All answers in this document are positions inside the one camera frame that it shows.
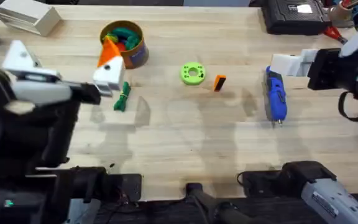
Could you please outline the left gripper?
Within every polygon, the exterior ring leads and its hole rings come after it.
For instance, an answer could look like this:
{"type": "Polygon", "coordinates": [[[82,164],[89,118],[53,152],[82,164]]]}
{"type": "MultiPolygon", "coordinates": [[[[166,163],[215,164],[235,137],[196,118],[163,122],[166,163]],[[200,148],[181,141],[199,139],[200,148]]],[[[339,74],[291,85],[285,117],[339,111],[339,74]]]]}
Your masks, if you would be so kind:
{"type": "Polygon", "coordinates": [[[125,74],[124,59],[117,45],[105,38],[97,69],[93,73],[93,84],[72,82],[43,75],[26,74],[17,77],[11,85],[15,97],[37,106],[76,101],[99,105],[101,95],[112,97],[112,91],[121,91],[125,74]]]}

